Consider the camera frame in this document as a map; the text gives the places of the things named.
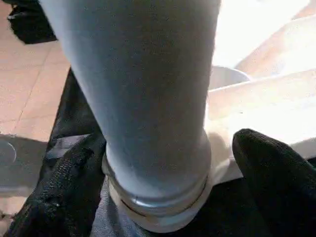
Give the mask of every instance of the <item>white surface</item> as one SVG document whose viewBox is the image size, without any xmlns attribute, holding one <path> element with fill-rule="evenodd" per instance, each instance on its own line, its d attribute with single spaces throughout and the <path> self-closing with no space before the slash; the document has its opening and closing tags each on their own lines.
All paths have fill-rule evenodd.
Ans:
<svg viewBox="0 0 316 237">
<path fill-rule="evenodd" d="M 234 68 L 309 0 L 222 0 L 213 64 Z"/>
<path fill-rule="evenodd" d="M 212 66 L 208 89 L 217 89 L 249 80 L 249 76 L 239 70 L 221 66 Z"/>
<path fill-rule="evenodd" d="M 219 120 L 233 114 L 295 102 L 316 96 L 316 71 L 306 71 L 284 77 L 244 82 L 208 93 L 208 119 Z"/>
<path fill-rule="evenodd" d="M 244 87 L 245 94 L 255 94 L 265 88 L 269 95 L 269 91 L 273 90 L 269 87 L 269 82 L 251 84 L 250 87 L 247 83 L 239 87 Z M 279 97 L 275 97 L 274 103 L 263 100 L 257 108 L 247 106 L 251 101 L 243 101 L 239 105 L 245 108 L 241 113 L 235 113 L 232 105 L 227 108 L 225 116 L 205 120 L 205 130 L 212 147 L 212 172 L 215 184 L 242 177 L 232 152 L 233 135 L 242 128 L 251 128 L 285 142 L 305 159 L 316 157 L 316 96 L 310 93 L 311 90 L 316 91 L 315 87 L 297 85 L 296 90 L 290 90 L 284 85 L 279 89 L 283 89 L 283 93 L 288 93 L 287 100 L 284 100 L 280 93 Z M 229 90 L 223 89 L 221 92 L 223 97 L 225 93 L 229 96 Z"/>
</svg>

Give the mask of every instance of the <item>beige floor tile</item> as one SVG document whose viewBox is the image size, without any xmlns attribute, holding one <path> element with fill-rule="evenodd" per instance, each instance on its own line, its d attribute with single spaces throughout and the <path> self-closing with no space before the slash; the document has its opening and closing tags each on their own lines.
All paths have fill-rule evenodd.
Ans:
<svg viewBox="0 0 316 237">
<path fill-rule="evenodd" d="M 3 36 L 4 32 L 9 28 L 9 23 L 6 19 L 10 13 L 10 5 L 4 4 L 0 1 L 0 38 Z"/>
<path fill-rule="evenodd" d="M 56 114 L 68 70 L 68 63 L 43 66 L 21 119 Z"/>
<path fill-rule="evenodd" d="M 0 39 L 0 70 L 40 66 L 52 47 L 52 42 L 25 45 L 11 30 L 6 30 Z"/>
<path fill-rule="evenodd" d="M 0 237 L 4 236 L 4 233 L 9 229 L 11 223 L 12 219 L 8 217 L 0 220 Z"/>
<path fill-rule="evenodd" d="M 68 60 L 61 48 L 60 42 L 55 41 L 52 49 L 50 50 L 45 64 L 50 63 L 68 63 Z"/>
<path fill-rule="evenodd" d="M 5 214 L 15 214 L 25 201 L 26 197 L 0 197 L 0 210 Z"/>
<path fill-rule="evenodd" d="M 55 116 L 28 118 L 18 121 L 13 133 L 19 137 L 47 142 Z"/>
<path fill-rule="evenodd" d="M 0 70 L 0 122 L 19 119 L 40 67 Z"/>
<path fill-rule="evenodd" d="M 12 134 L 17 121 L 0 122 L 0 134 Z"/>
</svg>

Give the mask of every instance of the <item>white bucket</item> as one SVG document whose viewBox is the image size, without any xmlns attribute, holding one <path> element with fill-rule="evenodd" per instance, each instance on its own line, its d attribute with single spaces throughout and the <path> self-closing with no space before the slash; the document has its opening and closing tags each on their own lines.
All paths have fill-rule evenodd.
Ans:
<svg viewBox="0 0 316 237">
<path fill-rule="evenodd" d="M 209 90 L 214 90 L 223 86 L 233 85 L 249 81 L 250 77 L 239 70 L 221 66 L 212 66 Z"/>
<path fill-rule="evenodd" d="M 16 150 L 9 142 L 0 140 L 0 169 L 12 165 L 16 159 Z"/>
</svg>

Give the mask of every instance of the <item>white plastic bucket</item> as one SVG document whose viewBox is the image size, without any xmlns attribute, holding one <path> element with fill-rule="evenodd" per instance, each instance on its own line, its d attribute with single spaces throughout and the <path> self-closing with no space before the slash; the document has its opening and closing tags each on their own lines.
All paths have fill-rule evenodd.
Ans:
<svg viewBox="0 0 316 237">
<path fill-rule="evenodd" d="M 208 89 L 213 90 L 223 86 L 229 86 L 249 80 L 250 77 L 246 73 L 239 70 L 221 66 L 212 66 Z"/>
<path fill-rule="evenodd" d="M 12 165 L 16 159 L 16 150 L 9 142 L 0 140 L 0 169 Z"/>
</svg>

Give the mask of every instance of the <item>tile floor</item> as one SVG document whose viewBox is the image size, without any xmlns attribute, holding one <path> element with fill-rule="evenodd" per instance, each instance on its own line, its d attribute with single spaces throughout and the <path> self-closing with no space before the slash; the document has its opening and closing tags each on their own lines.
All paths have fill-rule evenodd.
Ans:
<svg viewBox="0 0 316 237">
<path fill-rule="evenodd" d="M 47 141 L 70 64 L 59 42 L 24 45 L 0 1 L 0 133 Z"/>
</svg>

